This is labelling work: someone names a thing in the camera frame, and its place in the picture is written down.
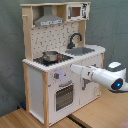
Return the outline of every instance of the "faucet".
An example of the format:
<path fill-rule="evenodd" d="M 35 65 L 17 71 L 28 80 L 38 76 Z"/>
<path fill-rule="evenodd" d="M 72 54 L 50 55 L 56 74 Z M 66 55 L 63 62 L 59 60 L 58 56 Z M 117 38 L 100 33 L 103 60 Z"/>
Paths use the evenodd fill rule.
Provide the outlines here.
<path fill-rule="evenodd" d="M 80 33 L 74 33 L 71 38 L 70 38 L 70 43 L 68 44 L 68 49 L 72 49 L 73 47 L 75 47 L 75 44 L 73 44 L 72 39 L 75 35 L 79 35 L 80 36 L 80 41 L 82 41 L 82 35 Z"/>

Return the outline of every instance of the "wooden play kitchen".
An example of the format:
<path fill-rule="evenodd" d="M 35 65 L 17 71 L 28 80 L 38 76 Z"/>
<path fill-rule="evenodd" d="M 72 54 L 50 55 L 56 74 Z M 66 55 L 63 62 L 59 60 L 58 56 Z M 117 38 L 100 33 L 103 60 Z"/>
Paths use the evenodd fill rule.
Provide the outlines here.
<path fill-rule="evenodd" d="M 85 45 L 90 2 L 22 4 L 26 108 L 46 128 L 101 95 L 70 70 L 102 67 L 105 49 Z"/>

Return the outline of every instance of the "oven handle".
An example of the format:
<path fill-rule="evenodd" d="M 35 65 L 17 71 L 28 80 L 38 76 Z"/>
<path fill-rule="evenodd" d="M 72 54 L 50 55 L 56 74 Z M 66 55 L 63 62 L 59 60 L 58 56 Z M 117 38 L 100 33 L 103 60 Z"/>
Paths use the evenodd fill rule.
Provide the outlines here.
<path fill-rule="evenodd" d="M 66 84 L 61 84 L 59 87 L 66 87 L 72 83 L 72 80 L 68 81 Z"/>

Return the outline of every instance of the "table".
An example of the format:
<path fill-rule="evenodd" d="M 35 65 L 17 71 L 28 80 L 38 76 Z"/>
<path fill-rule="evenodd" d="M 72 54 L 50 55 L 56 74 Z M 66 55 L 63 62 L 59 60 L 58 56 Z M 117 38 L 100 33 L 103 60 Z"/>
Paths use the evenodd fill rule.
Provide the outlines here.
<path fill-rule="evenodd" d="M 0 118 L 0 128 L 44 128 L 37 119 L 23 109 Z M 50 128 L 81 128 L 69 118 L 64 118 Z"/>
<path fill-rule="evenodd" d="M 101 88 L 100 98 L 71 114 L 87 128 L 115 128 L 128 118 L 128 93 L 114 94 Z"/>

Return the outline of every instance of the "microwave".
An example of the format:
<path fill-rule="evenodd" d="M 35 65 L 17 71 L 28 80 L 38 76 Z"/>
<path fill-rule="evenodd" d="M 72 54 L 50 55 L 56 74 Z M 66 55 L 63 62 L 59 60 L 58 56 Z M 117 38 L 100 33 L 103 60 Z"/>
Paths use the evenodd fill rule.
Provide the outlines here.
<path fill-rule="evenodd" d="M 86 4 L 74 4 L 67 5 L 67 21 L 88 19 L 89 5 Z"/>

